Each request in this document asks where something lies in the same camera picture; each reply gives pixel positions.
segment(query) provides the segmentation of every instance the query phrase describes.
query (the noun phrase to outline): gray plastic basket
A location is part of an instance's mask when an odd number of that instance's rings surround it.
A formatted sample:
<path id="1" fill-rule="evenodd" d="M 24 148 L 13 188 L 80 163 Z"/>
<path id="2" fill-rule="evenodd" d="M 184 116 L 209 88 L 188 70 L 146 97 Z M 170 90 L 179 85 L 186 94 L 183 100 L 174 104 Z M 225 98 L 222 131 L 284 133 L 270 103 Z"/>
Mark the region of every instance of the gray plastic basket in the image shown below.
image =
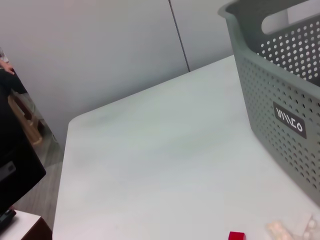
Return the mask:
<path id="1" fill-rule="evenodd" d="M 219 14 L 226 18 L 253 132 L 320 206 L 320 14 L 262 31 L 267 16 L 302 2 L 239 0 Z"/>

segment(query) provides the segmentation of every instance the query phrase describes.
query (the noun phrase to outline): white tabletop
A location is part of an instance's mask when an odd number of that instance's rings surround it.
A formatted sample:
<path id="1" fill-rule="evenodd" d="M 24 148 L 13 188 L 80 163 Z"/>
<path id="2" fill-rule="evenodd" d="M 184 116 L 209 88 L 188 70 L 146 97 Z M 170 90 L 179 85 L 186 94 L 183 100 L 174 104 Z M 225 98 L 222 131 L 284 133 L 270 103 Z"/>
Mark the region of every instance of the white tabletop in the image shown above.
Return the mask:
<path id="1" fill-rule="evenodd" d="M 21 240 L 37 223 L 40 216 L 26 213 L 23 211 L 15 211 L 10 225 L 0 232 L 0 240 Z"/>
<path id="2" fill-rule="evenodd" d="M 233 56 L 68 128 L 53 240 L 269 239 L 319 208 L 251 131 Z"/>

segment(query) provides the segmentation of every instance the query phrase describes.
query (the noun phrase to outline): basket label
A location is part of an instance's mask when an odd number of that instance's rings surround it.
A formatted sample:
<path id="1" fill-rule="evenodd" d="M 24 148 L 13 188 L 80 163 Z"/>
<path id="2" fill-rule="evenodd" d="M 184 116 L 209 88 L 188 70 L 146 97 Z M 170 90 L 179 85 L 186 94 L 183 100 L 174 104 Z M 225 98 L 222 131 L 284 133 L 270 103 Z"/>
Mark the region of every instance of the basket label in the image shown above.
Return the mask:
<path id="1" fill-rule="evenodd" d="M 295 131 L 301 137 L 307 139 L 306 125 L 303 119 L 284 109 L 275 102 L 273 102 L 273 109 L 276 119 Z"/>

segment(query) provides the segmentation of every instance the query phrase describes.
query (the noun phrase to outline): red lego brick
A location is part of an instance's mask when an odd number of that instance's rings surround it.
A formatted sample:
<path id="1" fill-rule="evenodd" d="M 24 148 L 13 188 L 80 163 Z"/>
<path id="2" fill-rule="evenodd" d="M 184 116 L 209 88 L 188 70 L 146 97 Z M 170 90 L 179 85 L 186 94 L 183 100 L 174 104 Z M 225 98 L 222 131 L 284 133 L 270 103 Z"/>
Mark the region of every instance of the red lego brick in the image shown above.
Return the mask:
<path id="1" fill-rule="evenodd" d="M 243 232 L 231 231 L 228 240 L 246 240 L 246 235 Z"/>

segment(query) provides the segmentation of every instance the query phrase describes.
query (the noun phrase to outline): wooden floor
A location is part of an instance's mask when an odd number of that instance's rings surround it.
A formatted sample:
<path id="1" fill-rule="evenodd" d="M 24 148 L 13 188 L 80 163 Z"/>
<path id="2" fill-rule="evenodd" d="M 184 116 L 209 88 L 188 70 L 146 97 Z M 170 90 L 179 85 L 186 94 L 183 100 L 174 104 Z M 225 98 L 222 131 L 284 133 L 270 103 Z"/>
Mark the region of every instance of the wooden floor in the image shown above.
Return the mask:
<path id="1" fill-rule="evenodd" d="M 64 154 L 53 140 L 50 130 L 45 131 L 43 143 L 35 147 L 35 152 L 46 175 L 13 206 L 16 210 L 43 217 L 53 229 Z"/>

